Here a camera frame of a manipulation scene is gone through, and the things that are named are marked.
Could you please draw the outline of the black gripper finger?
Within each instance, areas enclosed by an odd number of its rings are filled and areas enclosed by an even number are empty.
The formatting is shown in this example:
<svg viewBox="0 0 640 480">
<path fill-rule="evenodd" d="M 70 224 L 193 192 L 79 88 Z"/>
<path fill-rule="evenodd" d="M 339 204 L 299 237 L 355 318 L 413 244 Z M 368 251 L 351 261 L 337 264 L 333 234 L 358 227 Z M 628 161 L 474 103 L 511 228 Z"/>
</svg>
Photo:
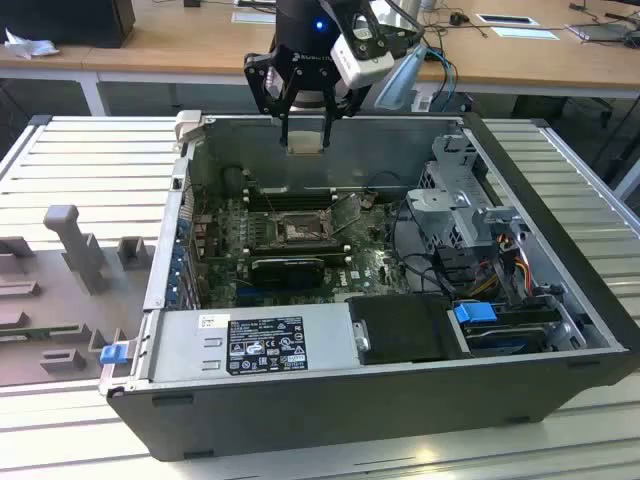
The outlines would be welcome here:
<svg viewBox="0 0 640 480">
<path fill-rule="evenodd" d="M 296 79 L 292 66 L 286 64 L 290 55 L 287 49 L 274 49 L 266 54 L 248 53 L 244 57 L 244 74 L 253 94 L 258 110 L 281 121 L 280 145 L 288 146 L 289 112 L 296 97 Z M 284 90 L 278 97 L 273 96 L 267 88 L 269 71 L 278 72 L 278 67 L 284 67 Z"/>
<path fill-rule="evenodd" d="M 349 89 L 345 97 L 338 98 L 336 96 L 336 87 L 328 87 L 323 90 L 324 99 L 324 120 L 322 128 L 322 147 L 330 146 L 330 137 L 333 122 L 343 117 L 354 117 L 361 109 L 371 86 L 365 86 L 358 89 Z"/>
</svg>

